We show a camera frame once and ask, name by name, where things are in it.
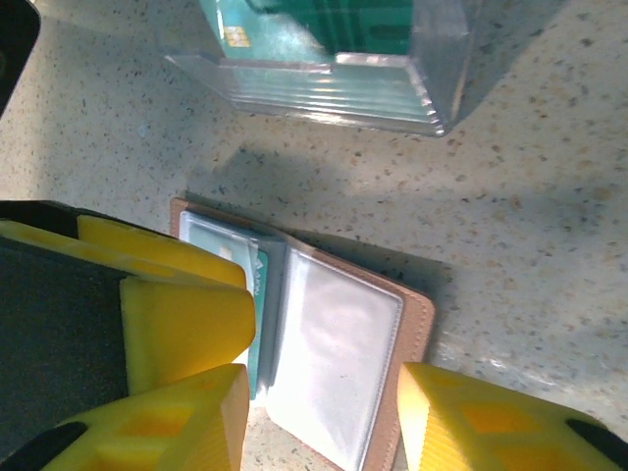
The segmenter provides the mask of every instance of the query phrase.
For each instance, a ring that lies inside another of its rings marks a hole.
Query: yellow plastic part
[[[577,410],[420,363],[397,392],[409,471],[619,469],[565,424],[603,427]]]
[[[248,291],[127,278],[120,283],[129,392],[234,361],[255,336]]]
[[[194,245],[95,216],[77,217],[78,238],[238,288],[246,288],[240,266]]]
[[[87,431],[43,471],[236,471],[248,414],[243,365],[84,412]]]
[[[0,221],[0,236],[134,275],[120,284],[131,394],[231,363],[255,336],[244,287],[12,221]]]

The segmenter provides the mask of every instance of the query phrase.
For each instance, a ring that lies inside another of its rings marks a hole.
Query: black plastic part
[[[47,430],[0,463],[0,471],[40,471],[86,431],[82,422]]]
[[[129,395],[120,300],[127,275],[0,236],[0,460]]]
[[[0,1],[0,117],[39,36],[40,23],[28,0]]]
[[[619,466],[619,469],[628,471],[628,444],[609,429],[577,419],[568,419],[566,423],[589,445]]]
[[[75,208],[56,201],[0,201],[0,219],[8,219],[71,238],[79,238],[77,217],[81,215],[115,221],[158,236],[173,238],[96,211]]]

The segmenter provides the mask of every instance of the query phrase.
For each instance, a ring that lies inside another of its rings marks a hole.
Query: card holder
[[[336,469],[392,469],[399,370],[424,358],[434,304],[275,228],[181,199],[171,211],[173,236],[197,243],[202,229],[231,237],[246,266],[268,257],[259,354],[252,345],[247,359],[253,404]]]

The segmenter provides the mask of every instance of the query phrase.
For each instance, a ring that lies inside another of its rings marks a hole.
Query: acrylic case
[[[239,110],[444,135],[480,0],[173,0],[164,56]]]

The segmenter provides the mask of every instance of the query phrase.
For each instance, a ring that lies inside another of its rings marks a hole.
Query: granite countertop
[[[431,361],[628,440],[628,2],[493,2],[466,118],[441,139],[237,113],[159,56],[145,3],[35,2],[0,198],[165,231],[190,192],[353,240],[438,304]],[[255,409],[243,469],[275,468],[327,469]]]

